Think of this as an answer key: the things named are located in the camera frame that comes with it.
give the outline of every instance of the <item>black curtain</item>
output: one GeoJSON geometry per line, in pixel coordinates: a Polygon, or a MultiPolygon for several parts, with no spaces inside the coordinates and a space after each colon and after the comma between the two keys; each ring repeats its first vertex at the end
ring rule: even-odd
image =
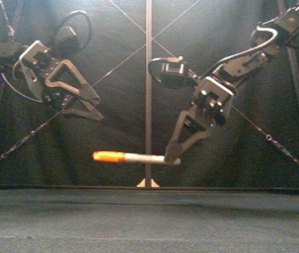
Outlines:
{"type": "MultiPolygon", "coordinates": [[[[3,1],[13,23],[19,1],[3,1]]],[[[89,47],[70,60],[93,85],[102,103],[102,122],[57,116],[0,161],[0,184],[137,186],[144,164],[98,163],[98,150],[146,152],[148,1],[25,1],[17,42],[50,45],[66,15],[85,10],[93,23],[89,47]]],[[[258,22],[278,16],[277,1],[153,1],[153,57],[182,55],[202,74],[224,57],[250,47],[258,22]]],[[[6,26],[0,12],[0,40],[6,26]]],[[[82,17],[70,21],[81,42],[87,39],[82,17]]],[[[10,82],[30,94],[26,82],[10,82]]],[[[193,89],[153,83],[153,154],[164,154],[178,114],[189,109],[193,89]]],[[[0,155],[55,114],[45,104],[19,96],[0,78],[0,155]]],[[[299,101],[288,52],[284,50],[241,88],[236,107],[299,159],[299,101]]],[[[299,166],[232,110],[224,127],[181,157],[177,167],[153,165],[165,187],[295,187],[299,166]]]]}

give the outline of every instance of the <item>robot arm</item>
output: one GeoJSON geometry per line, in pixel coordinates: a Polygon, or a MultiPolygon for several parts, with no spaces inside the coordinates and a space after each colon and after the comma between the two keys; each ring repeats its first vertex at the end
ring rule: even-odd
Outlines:
{"type": "Polygon", "coordinates": [[[150,63],[150,74],[165,84],[185,83],[192,77],[196,84],[192,107],[180,115],[174,133],[166,148],[165,160],[174,161],[186,150],[210,136],[212,128],[226,124],[237,90],[264,65],[288,46],[299,32],[299,3],[280,17],[260,24],[253,34],[253,48],[224,58],[202,75],[186,69],[188,63],[180,58],[160,58],[150,63]],[[152,66],[161,62],[160,78],[153,75],[152,66]],[[189,136],[182,140],[182,131],[189,136]]]}
{"type": "MultiPolygon", "coordinates": [[[[73,12],[67,19],[85,14],[73,12]]],[[[69,59],[58,57],[59,51],[79,50],[77,34],[70,27],[58,29],[58,44],[53,49],[35,41],[31,46],[18,42],[0,42],[0,71],[22,67],[22,76],[37,99],[67,117],[101,121],[103,116],[95,109],[101,98],[69,59]]]]}

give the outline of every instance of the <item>black backdrop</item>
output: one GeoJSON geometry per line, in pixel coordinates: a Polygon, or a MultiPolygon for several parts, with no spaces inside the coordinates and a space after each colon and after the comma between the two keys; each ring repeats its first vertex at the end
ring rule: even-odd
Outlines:
{"type": "MultiPolygon", "coordinates": [[[[14,24],[22,1],[3,2],[14,24]]],[[[168,52],[182,55],[202,74],[220,59],[250,47],[250,33],[260,21],[278,16],[280,2],[153,0],[153,57],[170,56],[168,52]]],[[[289,7],[296,1],[285,3],[289,7]]],[[[89,47],[70,59],[102,97],[98,110],[106,119],[97,123],[55,117],[0,161],[0,184],[137,186],[146,176],[145,165],[98,163],[91,153],[146,152],[148,1],[25,1],[17,41],[49,44],[55,26],[75,10],[89,13],[94,36],[89,47]]],[[[71,26],[85,41],[85,20],[73,19],[71,26]]],[[[13,83],[30,92],[25,82],[13,83]]],[[[152,153],[164,154],[193,89],[172,90],[153,83],[152,93],[152,153]]],[[[299,99],[287,50],[241,88],[234,104],[299,159],[299,99]]],[[[0,155],[54,113],[17,95],[0,78],[0,155]]],[[[299,166],[236,111],[212,138],[184,155],[182,165],[153,165],[152,176],[164,187],[299,188],[299,166]]]]}

